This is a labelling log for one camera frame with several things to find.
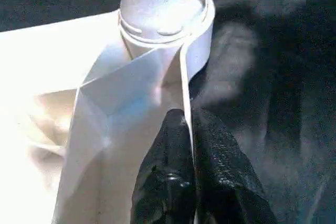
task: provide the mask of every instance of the white cylinder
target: white cylinder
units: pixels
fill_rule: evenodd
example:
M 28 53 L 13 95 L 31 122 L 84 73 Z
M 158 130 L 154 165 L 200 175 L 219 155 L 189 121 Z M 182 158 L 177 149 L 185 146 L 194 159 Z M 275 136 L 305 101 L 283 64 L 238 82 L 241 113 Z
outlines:
M 205 0 L 121 0 L 120 24 L 136 40 L 166 43 L 184 37 L 204 12 Z

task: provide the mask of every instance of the black cloth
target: black cloth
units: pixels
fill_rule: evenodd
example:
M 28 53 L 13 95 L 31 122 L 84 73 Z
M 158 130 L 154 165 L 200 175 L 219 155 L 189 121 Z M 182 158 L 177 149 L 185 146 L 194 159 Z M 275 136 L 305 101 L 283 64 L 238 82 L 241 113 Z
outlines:
M 227 126 L 279 223 L 334 223 L 336 1 L 214 2 L 194 110 Z

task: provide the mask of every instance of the white cardboard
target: white cardboard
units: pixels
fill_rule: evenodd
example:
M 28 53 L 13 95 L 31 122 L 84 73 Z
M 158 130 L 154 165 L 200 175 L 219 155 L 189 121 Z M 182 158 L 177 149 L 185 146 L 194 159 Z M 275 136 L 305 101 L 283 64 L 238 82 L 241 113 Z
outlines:
M 122 50 L 98 58 L 77 92 L 54 224 L 129 223 L 135 179 L 166 112 L 184 109 L 191 125 L 188 82 L 207 62 L 214 14 L 208 0 L 193 34 L 130 63 L 113 67 Z

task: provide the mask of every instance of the black fabric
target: black fabric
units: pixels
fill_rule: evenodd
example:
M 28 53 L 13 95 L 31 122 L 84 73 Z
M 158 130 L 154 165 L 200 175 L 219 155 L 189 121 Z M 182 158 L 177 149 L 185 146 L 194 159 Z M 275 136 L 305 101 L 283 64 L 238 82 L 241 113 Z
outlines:
M 184 112 L 170 110 L 140 166 L 131 223 L 192 224 L 195 210 L 190 135 Z
M 236 139 L 208 111 L 193 112 L 200 223 L 277 223 L 262 185 Z
M 335 223 L 336 1 L 214 2 L 192 107 L 227 126 L 278 223 Z

